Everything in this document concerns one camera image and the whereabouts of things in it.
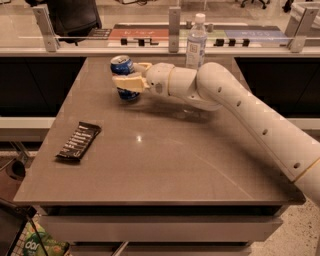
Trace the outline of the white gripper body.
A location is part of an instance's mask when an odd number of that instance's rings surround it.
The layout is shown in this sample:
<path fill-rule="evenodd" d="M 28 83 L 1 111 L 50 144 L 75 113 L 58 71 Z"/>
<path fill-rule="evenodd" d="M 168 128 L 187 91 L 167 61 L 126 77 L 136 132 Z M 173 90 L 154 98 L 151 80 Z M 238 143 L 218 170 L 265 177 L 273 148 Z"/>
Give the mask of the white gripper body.
<path fill-rule="evenodd" d="M 169 77 L 174 69 L 173 64 L 158 63 L 152 65 L 146 73 L 149 91 L 158 96 L 169 96 Z"/>

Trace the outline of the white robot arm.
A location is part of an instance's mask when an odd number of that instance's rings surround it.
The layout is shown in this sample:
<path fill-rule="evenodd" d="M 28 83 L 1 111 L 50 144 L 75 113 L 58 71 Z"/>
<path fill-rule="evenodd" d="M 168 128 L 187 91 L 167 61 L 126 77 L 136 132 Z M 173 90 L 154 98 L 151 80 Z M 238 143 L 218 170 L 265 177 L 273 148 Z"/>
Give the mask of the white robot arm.
<path fill-rule="evenodd" d="M 142 72 L 115 75 L 116 87 L 176 97 L 198 109 L 223 106 L 266 150 L 284 175 L 320 206 L 320 143 L 249 92 L 224 66 L 209 62 L 199 69 L 168 63 L 142 63 Z"/>

